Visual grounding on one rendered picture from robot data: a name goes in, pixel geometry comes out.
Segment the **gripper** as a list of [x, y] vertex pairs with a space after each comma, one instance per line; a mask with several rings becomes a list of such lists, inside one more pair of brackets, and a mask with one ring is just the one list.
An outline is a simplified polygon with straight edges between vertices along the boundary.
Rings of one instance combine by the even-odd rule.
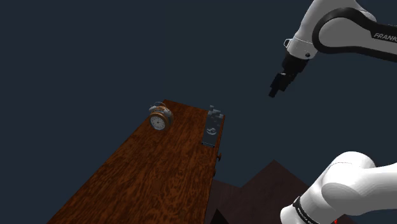
[[289, 84], [294, 81], [298, 73], [301, 73], [308, 64], [308, 59], [300, 59], [286, 52], [282, 62], [283, 73], [277, 73], [272, 84], [269, 97], [275, 97], [278, 91], [284, 92]]

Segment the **grey flat metal tool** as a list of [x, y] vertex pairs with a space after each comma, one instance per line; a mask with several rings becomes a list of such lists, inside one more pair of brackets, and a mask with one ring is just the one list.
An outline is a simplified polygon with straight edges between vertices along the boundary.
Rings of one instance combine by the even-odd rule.
[[214, 108], [213, 105], [209, 106], [209, 111], [207, 113], [204, 133], [202, 137], [202, 144], [214, 148], [216, 146], [216, 141], [218, 134], [220, 132], [221, 123], [223, 121], [224, 115], [221, 114], [220, 110]]

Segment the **copper twin-bell alarm clock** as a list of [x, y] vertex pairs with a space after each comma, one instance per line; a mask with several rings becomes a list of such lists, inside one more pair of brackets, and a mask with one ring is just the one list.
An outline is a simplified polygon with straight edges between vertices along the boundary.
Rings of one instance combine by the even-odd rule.
[[154, 102], [149, 112], [149, 122], [155, 130], [167, 130], [171, 127], [174, 115], [165, 103]]

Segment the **brown wooden chest of drawers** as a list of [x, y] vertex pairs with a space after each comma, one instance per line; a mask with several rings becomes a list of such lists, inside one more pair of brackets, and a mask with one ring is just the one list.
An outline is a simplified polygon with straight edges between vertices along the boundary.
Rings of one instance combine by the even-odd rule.
[[168, 130], [145, 120], [47, 224], [204, 224], [218, 147], [207, 111], [166, 100]]

